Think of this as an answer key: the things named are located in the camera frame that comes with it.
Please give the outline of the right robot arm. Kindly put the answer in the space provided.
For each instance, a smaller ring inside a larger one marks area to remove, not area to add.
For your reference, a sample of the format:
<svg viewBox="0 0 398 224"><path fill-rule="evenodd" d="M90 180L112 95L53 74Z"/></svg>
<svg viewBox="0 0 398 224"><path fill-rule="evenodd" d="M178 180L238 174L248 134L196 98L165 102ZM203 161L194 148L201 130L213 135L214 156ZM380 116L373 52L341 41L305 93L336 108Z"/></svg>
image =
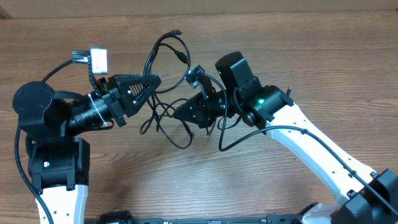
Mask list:
<svg viewBox="0 0 398 224"><path fill-rule="evenodd" d="M257 133L267 134L294 153L326 186L335 202L313 204L291 223L396 223L397 176L376 172L322 133L290 97L262 85L240 52L220 58L214 79L201 67L185 75L201 91L179 107L176 119L210 127L218 118L238 115Z"/></svg>

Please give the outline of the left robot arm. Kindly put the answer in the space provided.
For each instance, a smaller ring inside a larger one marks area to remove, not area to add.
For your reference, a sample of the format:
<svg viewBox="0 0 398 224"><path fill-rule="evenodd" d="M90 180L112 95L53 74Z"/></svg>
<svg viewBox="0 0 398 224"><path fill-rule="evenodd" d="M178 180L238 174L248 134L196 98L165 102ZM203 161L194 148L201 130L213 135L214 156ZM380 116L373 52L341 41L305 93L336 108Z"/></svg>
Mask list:
<svg viewBox="0 0 398 224"><path fill-rule="evenodd" d="M113 75L91 93L55 91L43 81L21 86L13 97L18 124L27 134L29 181L41 223L84 223L90 144L81 133L126 124L161 84L158 75Z"/></svg>

